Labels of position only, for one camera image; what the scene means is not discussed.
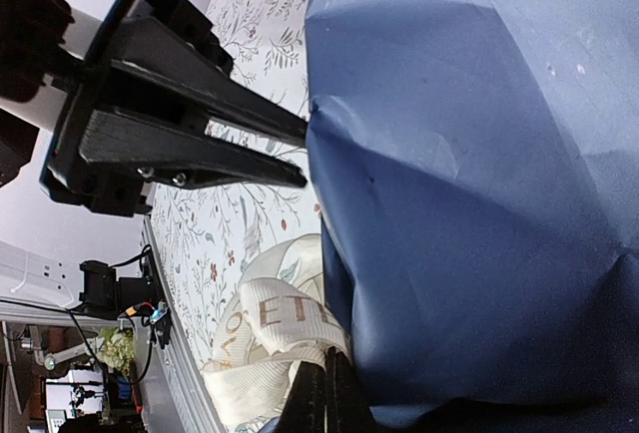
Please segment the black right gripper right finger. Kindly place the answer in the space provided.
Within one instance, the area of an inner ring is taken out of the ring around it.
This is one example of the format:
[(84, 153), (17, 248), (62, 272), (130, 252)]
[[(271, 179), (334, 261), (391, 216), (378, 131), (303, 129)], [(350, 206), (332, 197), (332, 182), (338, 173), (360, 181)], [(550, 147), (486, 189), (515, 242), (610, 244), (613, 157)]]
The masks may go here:
[(373, 433), (374, 419), (346, 355), (330, 348), (325, 366), (326, 431)]

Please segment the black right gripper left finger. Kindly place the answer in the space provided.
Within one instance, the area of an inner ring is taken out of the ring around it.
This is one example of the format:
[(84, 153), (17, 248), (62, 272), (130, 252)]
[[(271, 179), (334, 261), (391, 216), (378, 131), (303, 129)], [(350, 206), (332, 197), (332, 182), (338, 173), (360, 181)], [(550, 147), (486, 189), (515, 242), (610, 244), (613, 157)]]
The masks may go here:
[(279, 420), (281, 433), (323, 433), (326, 393), (324, 369), (302, 362)]

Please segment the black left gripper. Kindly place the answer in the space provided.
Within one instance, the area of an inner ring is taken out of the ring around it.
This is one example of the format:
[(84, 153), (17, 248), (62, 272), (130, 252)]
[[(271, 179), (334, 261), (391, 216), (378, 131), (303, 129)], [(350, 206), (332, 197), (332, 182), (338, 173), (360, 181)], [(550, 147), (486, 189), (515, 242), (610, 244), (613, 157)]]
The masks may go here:
[(116, 217), (149, 211), (148, 183), (303, 188), (296, 165), (206, 135), (209, 119), (303, 147), (308, 123), (231, 79), (232, 57), (188, 0), (116, 0), (65, 95), (40, 183), (49, 198)]

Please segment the clear plastic wrap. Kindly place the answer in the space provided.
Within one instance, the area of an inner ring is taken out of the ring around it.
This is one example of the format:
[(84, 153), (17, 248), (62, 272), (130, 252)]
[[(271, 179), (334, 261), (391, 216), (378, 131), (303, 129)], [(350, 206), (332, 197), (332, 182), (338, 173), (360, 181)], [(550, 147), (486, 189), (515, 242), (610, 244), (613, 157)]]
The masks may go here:
[(248, 264), (218, 323), (201, 374), (221, 423), (278, 416), (304, 362), (322, 366), (349, 339), (324, 304), (321, 238), (281, 242)]

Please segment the blue wrapping paper sheet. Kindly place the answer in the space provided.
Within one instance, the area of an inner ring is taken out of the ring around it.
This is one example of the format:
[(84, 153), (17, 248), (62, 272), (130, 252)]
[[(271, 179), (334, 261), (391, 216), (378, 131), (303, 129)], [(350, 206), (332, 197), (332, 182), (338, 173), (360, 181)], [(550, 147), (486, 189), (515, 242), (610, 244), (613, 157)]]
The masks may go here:
[(374, 432), (638, 428), (638, 0), (310, 0), (324, 291)]

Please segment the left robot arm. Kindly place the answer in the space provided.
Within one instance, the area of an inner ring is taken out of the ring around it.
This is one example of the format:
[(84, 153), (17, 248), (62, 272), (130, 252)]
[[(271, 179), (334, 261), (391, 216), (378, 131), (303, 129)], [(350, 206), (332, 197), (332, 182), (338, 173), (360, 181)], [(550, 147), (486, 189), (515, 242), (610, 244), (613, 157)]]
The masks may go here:
[(99, 215), (146, 214), (151, 183), (304, 187), (299, 167), (207, 135), (216, 121), (306, 143), (307, 122), (235, 82), (233, 67), (189, 0), (116, 0), (103, 20), (65, 0), (1, 0), (1, 181), (48, 131), (41, 186)]

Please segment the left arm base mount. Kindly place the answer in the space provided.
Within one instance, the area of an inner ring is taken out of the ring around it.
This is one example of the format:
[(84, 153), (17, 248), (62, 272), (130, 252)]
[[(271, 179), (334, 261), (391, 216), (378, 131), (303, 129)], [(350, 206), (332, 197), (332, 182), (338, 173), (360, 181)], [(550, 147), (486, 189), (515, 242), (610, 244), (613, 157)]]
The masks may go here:
[(113, 267), (119, 269), (129, 265), (135, 265), (140, 275), (118, 280), (119, 303), (123, 307), (121, 317), (139, 317), (141, 324), (152, 330), (152, 340), (164, 350), (171, 340), (173, 321), (152, 247), (145, 244), (137, 255), (113, 264)]

